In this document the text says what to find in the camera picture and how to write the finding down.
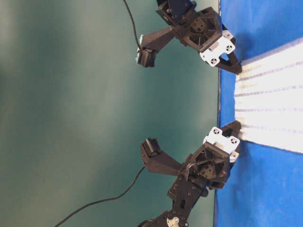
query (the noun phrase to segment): white cloth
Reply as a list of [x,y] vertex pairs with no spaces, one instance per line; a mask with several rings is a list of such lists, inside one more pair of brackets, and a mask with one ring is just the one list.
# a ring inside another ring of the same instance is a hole
[[243,62],[236,77],[240,138],[303,153],[303,39]]

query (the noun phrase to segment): white plastic part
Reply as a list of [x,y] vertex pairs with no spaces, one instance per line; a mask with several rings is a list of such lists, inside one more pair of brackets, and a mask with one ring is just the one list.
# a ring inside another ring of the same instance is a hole
[[208,136],[204,138],[203,143],[205,142],[209,142],[228,153],[230,155],[229,157],[231,163],[235,162],[239,156],[236,149],[240,144],[240,140],[234,136],[230,136],[228,138],[223,136],[222,130],[217,127],[212,128]]
[[173,219],[167,219],[167,225],[169,227],[179,227],[179,218],[173,217]]
[[210,66],[214,67],[219,62],[219,57],[223,54],[230,54],[236,47],[231,42],[233,35],[228,30],[222,31],[222,36],[206,51],[200,53],[200,57]]

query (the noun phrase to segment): blue surface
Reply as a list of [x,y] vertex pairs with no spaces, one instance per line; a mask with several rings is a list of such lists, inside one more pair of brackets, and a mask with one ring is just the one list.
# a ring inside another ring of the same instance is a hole
[[[240,60],[303,36],[302,0],[221,0],[221,9]],[[220,125],[234,120],[234,84],[235,75],[222,70]],[[303,226],[302,179],[303,155],[243,141],[228,183],[216,192],[215,227]]]

